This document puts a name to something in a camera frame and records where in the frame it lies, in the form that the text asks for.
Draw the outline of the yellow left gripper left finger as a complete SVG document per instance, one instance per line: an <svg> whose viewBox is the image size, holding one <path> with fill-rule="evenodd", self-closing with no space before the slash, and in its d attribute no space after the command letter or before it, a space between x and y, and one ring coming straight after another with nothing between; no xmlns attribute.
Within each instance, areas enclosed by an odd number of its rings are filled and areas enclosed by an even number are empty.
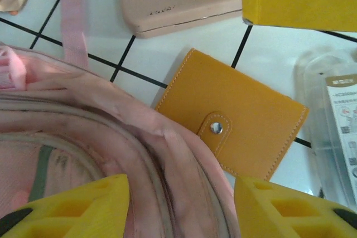
<svg viewBox="0 0 357 238"><path fill-rule="evenodd" d="M1 218L1 237L123 237L126 174L32 201Z"/></svg>

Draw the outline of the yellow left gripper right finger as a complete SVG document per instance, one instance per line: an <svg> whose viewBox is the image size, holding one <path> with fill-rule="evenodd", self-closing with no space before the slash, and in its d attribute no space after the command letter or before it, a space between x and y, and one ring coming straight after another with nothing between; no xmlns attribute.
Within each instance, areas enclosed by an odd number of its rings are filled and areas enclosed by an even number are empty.
<svg viewBox="0 0 357 238"><path fill-rule="evenodd" d="M242 237L356 237L356 212L326 199L253 177L237 177Z"/></svg>

